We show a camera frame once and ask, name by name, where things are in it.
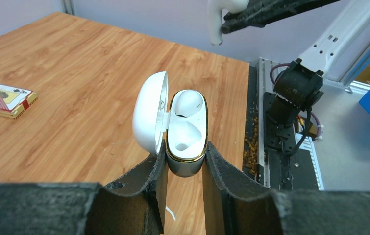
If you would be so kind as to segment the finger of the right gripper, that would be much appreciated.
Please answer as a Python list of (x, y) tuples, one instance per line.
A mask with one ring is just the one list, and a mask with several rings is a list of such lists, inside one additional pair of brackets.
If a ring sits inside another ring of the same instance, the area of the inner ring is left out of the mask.
[(250, 0), (245, 10), (224, 16), (220, 32), (229, 34), (249, 26), (263, 28), (273, 22), (335, 2), (337, 0)]

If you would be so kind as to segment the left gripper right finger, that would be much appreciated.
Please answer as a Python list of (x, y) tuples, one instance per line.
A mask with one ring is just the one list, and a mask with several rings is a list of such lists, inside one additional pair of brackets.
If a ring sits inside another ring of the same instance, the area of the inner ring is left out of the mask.
[(202, 166), (208, 235), (370, 235), (370, 192), (275, 190), (208, 142)]

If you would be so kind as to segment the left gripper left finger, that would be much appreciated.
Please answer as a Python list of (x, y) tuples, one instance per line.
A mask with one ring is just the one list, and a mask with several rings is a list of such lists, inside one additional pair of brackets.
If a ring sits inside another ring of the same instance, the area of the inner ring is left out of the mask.
[(164, 146), (112, 182), (0, 183), (0, 235), (160, 235)]

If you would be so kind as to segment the white earbud charging case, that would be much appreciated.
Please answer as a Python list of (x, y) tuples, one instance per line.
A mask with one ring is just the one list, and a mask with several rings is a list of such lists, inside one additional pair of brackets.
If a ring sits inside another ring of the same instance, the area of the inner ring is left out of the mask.
[(187, 178), (203, 164), (208, 142), (208, 107), (202, 93), (178, 91), (168, 100), (166, 71), (151, 75), (136, 99), (132, 130), (136, 142), (151, 154), (165, 146), (173, 174)]

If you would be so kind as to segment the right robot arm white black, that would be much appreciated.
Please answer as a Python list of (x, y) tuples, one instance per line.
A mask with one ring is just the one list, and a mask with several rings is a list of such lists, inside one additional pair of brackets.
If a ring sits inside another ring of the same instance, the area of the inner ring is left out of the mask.
[[(211, 44), (249, 26), (273, 22), (328, 5), (327, 0), (210, 0), (207, 4)], [(274, 125), (289, 127), (301, 111), (311, 112), (322, 97), (321, 87), (331, 67), (370, 24), (370, 0), (353, 0), (322, 35), (284, 70), (273, 90), (277, 98), (266, 116)]]

